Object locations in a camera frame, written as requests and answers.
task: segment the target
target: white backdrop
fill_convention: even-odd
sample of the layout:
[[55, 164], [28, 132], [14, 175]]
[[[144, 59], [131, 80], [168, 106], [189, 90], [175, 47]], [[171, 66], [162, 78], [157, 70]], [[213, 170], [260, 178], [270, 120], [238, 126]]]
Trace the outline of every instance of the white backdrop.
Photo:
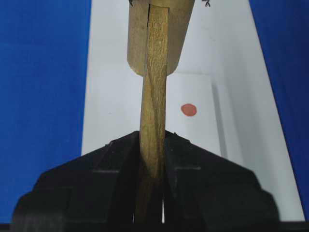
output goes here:
[[[127, 24], [126, 1], [92, 0], [83, 154], [139, 128], [142, 78], [126, 62]], [[179, 77], [174, 84], [173, 77]], [[182, 100], [198, 106], [197, 115], [186, 118], [179, 98], [169, 105], [168, 92], [167, 114], [178, 117], [171, 128], [253, 170], [274, 195], [282, 220], [304, 220], [248, 0], [213, 0], [211, 8], [195, 2], [179, 66], [168, 81], [181, 86], [186, 77], [195, 77], [191, 88], [203, 86], [205, 93]], [[176, 93], [192, 97], [181, 88]]]

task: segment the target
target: blue background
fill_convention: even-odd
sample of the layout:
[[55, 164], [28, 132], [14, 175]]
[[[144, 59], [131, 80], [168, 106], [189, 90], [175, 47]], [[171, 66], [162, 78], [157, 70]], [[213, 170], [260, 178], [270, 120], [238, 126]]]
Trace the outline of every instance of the blue background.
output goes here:
[[[250, 0], [306, 219], [309, 1]], [[0, 1], [0, 223], [81, 154], [91, 0]]]
[[91, 0], [0, 1], [0, 223], [81, 155]]
[[250, 4], [308, 220], [309, 0], [250, 0]]

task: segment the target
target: wooden stick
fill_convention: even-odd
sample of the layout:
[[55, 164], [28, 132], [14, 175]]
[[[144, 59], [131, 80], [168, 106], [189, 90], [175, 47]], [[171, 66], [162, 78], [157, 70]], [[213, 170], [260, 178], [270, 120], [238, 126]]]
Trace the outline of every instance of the wooden stick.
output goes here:
[[135, 222], [162, 220], [162, 176], [169, 9], [150, 5], [140, 116], [139, 186]]

